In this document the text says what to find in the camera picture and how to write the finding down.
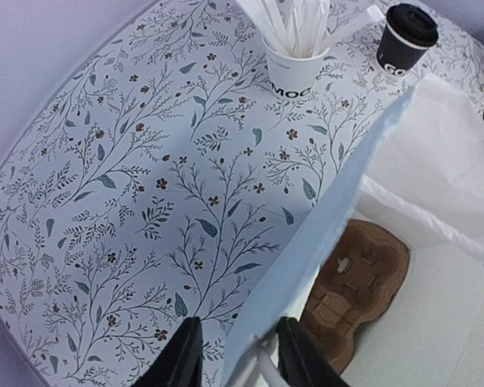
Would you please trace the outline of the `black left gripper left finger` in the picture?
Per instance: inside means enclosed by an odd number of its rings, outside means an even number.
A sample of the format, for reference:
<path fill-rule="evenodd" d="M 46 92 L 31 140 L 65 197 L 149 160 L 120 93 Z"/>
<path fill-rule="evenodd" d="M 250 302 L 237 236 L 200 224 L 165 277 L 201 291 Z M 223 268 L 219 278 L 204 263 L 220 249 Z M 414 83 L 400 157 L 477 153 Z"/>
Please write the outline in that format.
<path fill-rule="evenodd" d="M 185 318 L 160 355 L 133 387 L 195 387 L 202 384 L 202 324 Z"/>

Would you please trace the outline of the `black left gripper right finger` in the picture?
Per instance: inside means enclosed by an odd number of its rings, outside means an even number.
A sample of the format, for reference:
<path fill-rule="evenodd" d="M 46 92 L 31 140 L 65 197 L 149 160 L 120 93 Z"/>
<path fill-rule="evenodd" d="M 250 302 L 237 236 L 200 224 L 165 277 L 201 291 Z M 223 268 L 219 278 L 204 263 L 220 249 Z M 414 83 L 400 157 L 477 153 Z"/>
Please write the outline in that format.
<path fill-rule="evenodd" d="M 349 387 L 323 358 L 296 318 L 277 324 L 278 370 L 292 387 Z"/>

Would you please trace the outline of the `brown cardboard cup carrier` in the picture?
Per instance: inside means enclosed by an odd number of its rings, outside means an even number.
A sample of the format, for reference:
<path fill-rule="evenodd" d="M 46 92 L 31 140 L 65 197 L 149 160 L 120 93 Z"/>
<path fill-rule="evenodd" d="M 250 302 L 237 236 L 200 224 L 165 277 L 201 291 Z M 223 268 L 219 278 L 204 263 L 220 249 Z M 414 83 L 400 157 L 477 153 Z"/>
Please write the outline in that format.
<path fill-rule="evenodd" d="M 410 250 L 386 229 L 348 222 L 319 270 L 300 318 L 325 360 L 338 374 L 354 353 L 354 335 L 382 316 L 402 286 Z"/>

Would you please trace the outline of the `light blue paper bag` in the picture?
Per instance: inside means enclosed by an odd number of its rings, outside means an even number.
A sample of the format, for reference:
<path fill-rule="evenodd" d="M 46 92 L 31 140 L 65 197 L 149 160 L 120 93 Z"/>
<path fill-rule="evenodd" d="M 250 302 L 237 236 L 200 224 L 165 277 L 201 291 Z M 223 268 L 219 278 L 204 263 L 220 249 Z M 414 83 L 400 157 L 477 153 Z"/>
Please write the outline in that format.
<path fill-rule="evenodd" d="M 248 296 L 224 386 L 484 386 L 484 121 L 434 75 L 372 125 Z"/>

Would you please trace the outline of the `black paper coffee cup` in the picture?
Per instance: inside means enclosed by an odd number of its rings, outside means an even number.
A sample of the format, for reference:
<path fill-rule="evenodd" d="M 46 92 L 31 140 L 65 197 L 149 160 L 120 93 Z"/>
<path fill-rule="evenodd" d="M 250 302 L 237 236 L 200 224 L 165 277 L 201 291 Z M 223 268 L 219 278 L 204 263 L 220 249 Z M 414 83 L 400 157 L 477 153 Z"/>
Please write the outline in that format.
<path fill-rule="evenodd" d="M 392 77 L 404 77 L 422 58 L 431 45 L 396 31 L 386 24 L 376 60 L 378 65 Z"/>

